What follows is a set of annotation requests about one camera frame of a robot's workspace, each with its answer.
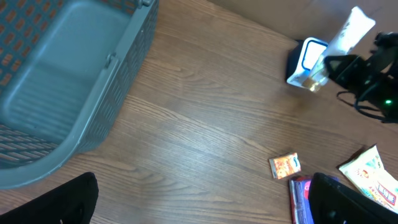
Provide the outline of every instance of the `basket bottom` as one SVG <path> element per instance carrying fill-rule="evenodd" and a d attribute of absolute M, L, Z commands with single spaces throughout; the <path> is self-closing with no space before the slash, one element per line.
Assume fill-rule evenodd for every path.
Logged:
<path fill-rule="evenodd" d="M 98 1 L 65 5 L 0 96 L 0 123 L 60 144 L 129 20 Z"/>

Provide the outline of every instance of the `blue outline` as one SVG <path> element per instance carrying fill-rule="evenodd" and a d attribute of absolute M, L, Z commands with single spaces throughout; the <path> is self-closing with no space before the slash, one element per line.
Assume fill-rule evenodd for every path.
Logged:
<path fill-rule="evenodd" d="M 310 45 L 311 42 L 315 42 L 315 43 L 317 43 L 317 44 L 320 44 L 320 45 L 323 45 L 323 46 L 325 46 L 325 47 L 328 47 L 328 44 L 326 44 L 326 43 L 324 43 L 324 42 L 319 42 L 319 41 L 316 41 L 316 40 L 310 40 L 310 41 L 308 41 L 307 46 L 305 47 L 305 52 L 304 52 L 303 60 L 301 61 L 301 67 L 303 67 L 304 70 L 308 70 L 308 71 L 311 71 L 311 69 L 304 67 L 304 61 L 305 61 L 305 55 L 307 54 L 308 46 Z"/>

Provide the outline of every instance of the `blue-gray basket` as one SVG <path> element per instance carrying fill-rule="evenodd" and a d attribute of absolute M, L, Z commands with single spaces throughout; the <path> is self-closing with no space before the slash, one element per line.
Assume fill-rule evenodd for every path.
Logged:
<path fill-rule="evenodd" d="M 0 189 L 106 138 L 154 38 L 159 0 L 0 0 Z"/>

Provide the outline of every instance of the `perforated basket wall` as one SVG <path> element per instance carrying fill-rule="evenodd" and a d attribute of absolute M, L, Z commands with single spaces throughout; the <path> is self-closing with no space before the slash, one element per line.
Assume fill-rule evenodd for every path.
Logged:
<path fill-rule="evenodd" d="M 0 94 L 18 73 L 32 49 L 68 0 L 0 0 Z M 99 0 L 133 14 L 138 0 Z M 154 37 L 158 1 L 147 16 L 142 32 L 113 78 L 102 103 L 76 152 L 101 144 L 108 135 L 123 100 Z M 0 124 L 0 169 L 23 166 L 56 150 L 57 145 Z"/>

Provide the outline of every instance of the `snack bag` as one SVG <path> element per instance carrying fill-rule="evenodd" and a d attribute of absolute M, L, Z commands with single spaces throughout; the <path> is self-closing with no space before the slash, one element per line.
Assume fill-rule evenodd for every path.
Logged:
<path fill-rule="evenodd" d="M 271 165 L 272 175 L 278 179 L 301 171 L 296 152 L 269 159 L 269 164 Z"/>
<path fill-rule="evenodd" d="M 363 195 L 398 213 L 398 181 L 384 170 L 376 145 L 339 170 Z"/>

